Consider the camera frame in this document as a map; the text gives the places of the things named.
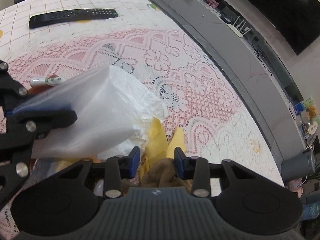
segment white checkered tablecloth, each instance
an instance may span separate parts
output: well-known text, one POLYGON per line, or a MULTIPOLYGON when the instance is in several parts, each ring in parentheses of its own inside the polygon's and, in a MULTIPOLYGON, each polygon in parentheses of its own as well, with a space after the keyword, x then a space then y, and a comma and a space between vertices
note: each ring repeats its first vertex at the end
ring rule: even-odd
POLYGON ((113 8, 119 16, 137 12, 148 16, 156 8, 148 0, 25 0, 0 11, 0 52, 11 50, 34 35, 67 32, 74 23, 61 23, 30 30, 30 17, 69 9, 113 8))

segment white marker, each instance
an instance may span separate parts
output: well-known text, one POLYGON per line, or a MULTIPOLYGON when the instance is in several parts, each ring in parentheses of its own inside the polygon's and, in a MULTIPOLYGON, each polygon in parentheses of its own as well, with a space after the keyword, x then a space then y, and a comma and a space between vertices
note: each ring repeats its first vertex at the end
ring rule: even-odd
POLYGON ((54 77, 54 78, 31 78, 30 80, 30 86, 31 87, 38 87, 43 85, 49 85, 49 86, 57 86, 63 82, 65 82, 65 78, 61 77, 54 77))

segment black remote control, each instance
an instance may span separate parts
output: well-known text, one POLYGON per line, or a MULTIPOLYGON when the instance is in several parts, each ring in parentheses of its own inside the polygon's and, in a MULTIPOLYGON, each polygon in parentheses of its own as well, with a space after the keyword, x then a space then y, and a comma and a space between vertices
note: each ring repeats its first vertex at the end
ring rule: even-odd
POLYGON ((75 9, 58 11, 32 16, 29 21, 29 28, 34 29, 63 22, 99 20, 115 17, 118 17, 118 14, 114 9, 75 9))

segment table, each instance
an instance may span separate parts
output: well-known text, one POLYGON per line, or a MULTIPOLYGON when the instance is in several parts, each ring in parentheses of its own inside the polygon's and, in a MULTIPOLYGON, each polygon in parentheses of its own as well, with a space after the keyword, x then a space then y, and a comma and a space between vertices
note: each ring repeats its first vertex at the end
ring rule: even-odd
MULTIPOLYGON (((184 130, 187 156, 211 163, 229 158, 283 185, 271 152, 250 113, 217 66, 169 17, 148 0, 26 0, 0 11, 0 58, 29 88, 31 77, 71 78, 102 64, 119 66, 167 105, 168 140, 184 130), (29 17, 77 8, 114 8, 118 18, 29 30, 29 17)), ((0 131, 4 119, 0 116, 0 131)), ((220 186, 212 180, 212 194, 220 186)), ((8 238, 10 207, 0 212, 8 238)))

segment cable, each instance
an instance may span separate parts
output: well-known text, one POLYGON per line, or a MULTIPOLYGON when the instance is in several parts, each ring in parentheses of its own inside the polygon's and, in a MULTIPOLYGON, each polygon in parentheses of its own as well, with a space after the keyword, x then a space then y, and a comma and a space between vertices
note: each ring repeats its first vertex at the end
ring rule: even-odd
POLYGON ((270 75, 272 76, 271 71, 268 69, 268 67, 265 65, 264 61, 266 60, 265 56, 264 56, 264 52, 262 51, 262 49, 260 48, 260 46, 258 46, 258 48, 255 48, 253 45, 253 39, 251 41, 252 44, 252 48, 254 51, 254 54, 256 55, 256 57, 261 61, 261 63, 263 64, 264 68, 270 73, 270 75))
POLYGON ((302 183, 299 185, 299 187, 300 187, 301 185, 303 185, 303 183, 305 183, 305 182, 307 181, 307 178, 308 178, 308 176, 306 176, 306 179, 304 180, 304 182, 302 182, 302 183))

